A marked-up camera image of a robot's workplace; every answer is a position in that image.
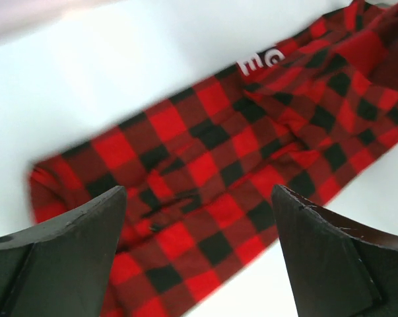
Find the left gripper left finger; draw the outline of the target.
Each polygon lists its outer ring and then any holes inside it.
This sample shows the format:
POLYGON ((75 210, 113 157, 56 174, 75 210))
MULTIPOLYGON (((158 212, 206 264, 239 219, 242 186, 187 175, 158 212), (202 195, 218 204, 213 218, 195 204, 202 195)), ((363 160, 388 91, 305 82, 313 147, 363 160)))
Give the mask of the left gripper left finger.
POLYGON ((88 203, 0 237, 0 316, 99 316, 127 194, 88 203))

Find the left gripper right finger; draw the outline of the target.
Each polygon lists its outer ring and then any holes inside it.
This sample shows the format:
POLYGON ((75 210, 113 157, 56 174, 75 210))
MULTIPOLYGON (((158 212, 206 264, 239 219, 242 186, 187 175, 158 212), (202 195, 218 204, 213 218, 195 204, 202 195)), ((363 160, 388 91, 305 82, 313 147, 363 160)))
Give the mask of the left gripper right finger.
POLYGON ((299 316, 398 317, 398 236, 325 209, 285 186, 273 213, 299 316))

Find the red black plaid shirt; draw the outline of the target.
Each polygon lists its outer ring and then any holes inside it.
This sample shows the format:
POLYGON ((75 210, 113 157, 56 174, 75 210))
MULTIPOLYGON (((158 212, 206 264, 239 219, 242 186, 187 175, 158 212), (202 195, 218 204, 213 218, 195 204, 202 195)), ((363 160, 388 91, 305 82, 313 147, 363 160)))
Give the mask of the red black plaid shirt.
POLYGON ((326 204, 398 143, 398 4, 365 1, 37 162, 39 223, 115 186, 101 316, 181 316, 276 238, 276 184, 326 204))

